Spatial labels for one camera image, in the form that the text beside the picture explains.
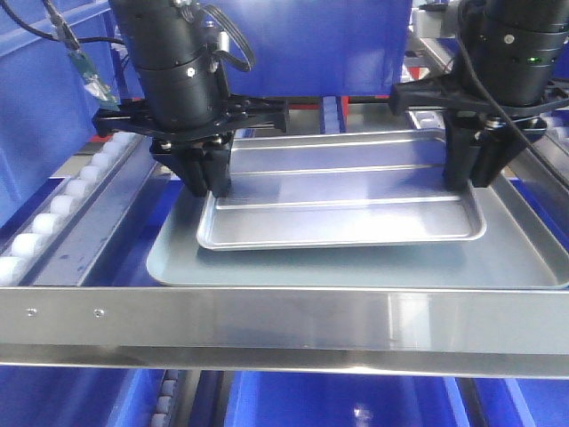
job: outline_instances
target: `black cylindrical actuator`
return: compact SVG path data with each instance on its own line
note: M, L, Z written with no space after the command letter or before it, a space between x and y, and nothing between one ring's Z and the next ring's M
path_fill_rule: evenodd
M194 129L220 116L220 91L201 22L172 0L110 0L148 106L166 131Z
M569 36L569 0L488 0L478 22L467 47L485 88L502 105L537 103Z

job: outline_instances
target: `blue plastic bin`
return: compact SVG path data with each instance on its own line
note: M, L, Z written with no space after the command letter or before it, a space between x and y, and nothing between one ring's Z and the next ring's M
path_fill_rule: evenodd
M411 0L211 3L242 29L257 57L250 73L227 66L234 93L382 95L401 76Z
M453 378L241 372L225 427L469 425Z
M0 368L2 427L148 425L164 371Z
M488 427L569 425L569 381L476 380Z
M26 22L50 30L41 2L11 0L10 5ZM57 5L79 36L109 35L103 2ZM109 45L88 44L85 50L112 85ZM0 9L0 226L94 135L96 108L63 44L30 35Z

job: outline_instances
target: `black wire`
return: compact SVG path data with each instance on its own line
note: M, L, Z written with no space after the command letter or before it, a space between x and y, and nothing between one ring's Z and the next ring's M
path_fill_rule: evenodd
M222 50L215 51L214 53L241 71L251 71L256 62L255 54L253 53L251 46L239 28L229 19L225 13L223 13L220 8L214 6L213 4L207 4L202 8L202 10L214 18L228 33L228 36L235 42L239 49L241 49L245 60L239 60L231 53Z
M482 93L482 95L486 98L486 100L493 106L496 110L496 113L500 118L508 125L508 127L516 134L516 136L528 147L532 147L532 143L530 140L527 139L527 136L517 127L516 123L512 118L508 115L506 111L501 107L501 105L494 99L494 97L488 92L485 86L482 84L480 79L478 78L477 72L474 70L474 65L472 64L472 59L470 58L469 52L466 49L466 46L462 42L461 36L459 34L456 35L456 43L461 50L462 57L464 59L464 65L466 65L466 70L469 72L470 80L474 83L474 86L477 87L478 91Z
M57 38L52 36L49 33L45 33L37 28L32 27L31 25L27 24L22 20L8 5L6 0L0 0L0 7L4 9L6 14L13 20L18 26L25 29L27 32L33 34L34 36L38 36L44 38L45 40L50 40L52 42L59 42ZM80 43L94 43L94 42L107 42L107 43L116 43L116 44L124 44L124 42L118 38L113 37L83 37L78 39Z
M469 73L470 80L474 84L474 86L478 89L482 96L492 105L495 109L496 114L500 116L500 118L504 121L504 123L516 134L516 136L529 148L532 147L532 143L528 140L527 136L517 127L514 120L508 115L508 113L501 107L497 100L488 92L485 88L484 84L478 78L477 72L474 70L474 65L472 64L472 59L470 58L469 51L467 50L466 46L462 42L461 38L461 30L465 23L465 14L468 11L468 7L473 3L475 0L461 0L459 3L459 28L460 30L456 34L456 43L459 46L459 49L462 54L462 58L464 59L464 65L466 66L466 70Z

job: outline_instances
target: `white roller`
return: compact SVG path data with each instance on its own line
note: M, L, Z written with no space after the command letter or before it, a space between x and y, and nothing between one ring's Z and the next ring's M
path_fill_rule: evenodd
M543 117L543 120L548 124L548 127L563 126L563 119L561 117Z
M53 198L50 203L50 212L52 214L69 215L77 209L79 200L69 194L59 195Z
M168 425L168 415L154 414L150 420L150 427L166 427Z
M92 189L92 182L86 180L71 180L65 187L65 194L71 197L83 198Z
M105 142L101 152L108 153L111 156L118 157L124 151L124 146L120 142L109 141Z
M61 228L63 216L58 213L40 213L32 222L32 231L50 236Z
M103 175L103 170L95 165L84 166L79 173L82 180L88 182L97 182Z
M111 139L113 142L120 144L123 148L126 147L128 144L131 143L132 137L136 133L128 133L128 132L119 132L113 135Z
M417 120L422 120L424 118L434 119L435 113L433 113L432 111L417 111L415 113L415 117L417 117Z
M0 286L15 285L26 267L26 260L17 256L0 256Z
M422 120L419 120L419 126L421 129L438 127L438 121L434 118L423 118Z
M557 134L559 139L564 139L569 136L569 127L554 127L553 132Z
M12 256L31 258L39 254L44 246L47 236L36 233L22 233L12 242Z
M108 170L113 165L115 156L109 153L96 153L92 159L91 164L100 167L103 170Z
M176 391L176 381L175 380L165 380L162 383L161 393L164 396L173 396Z
M164 376L166 380L178 381L180 378L180 371L178 369L168 369Z
M168 414L172 406L172 398L170 396L160 396L156 403L156 411L159 414Z

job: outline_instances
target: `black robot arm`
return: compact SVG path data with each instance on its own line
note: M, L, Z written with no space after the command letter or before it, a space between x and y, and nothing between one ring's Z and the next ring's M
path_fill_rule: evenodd
M546 132L539 114L569 105L551 79L569 37L569 0L462 0L449 75L395 85L390 107L445 110L445 184L486 187Z
M100 109L93 123L104 136L127 131L153 138L156 160L170 167L197 196L229 188L235 130L272 124L285 130L283 101L230 93L222 60L243 71L254 55L238 28L216 7L193 0L110 0L145 100ZM245 61L220 50L204 15L224 25Z

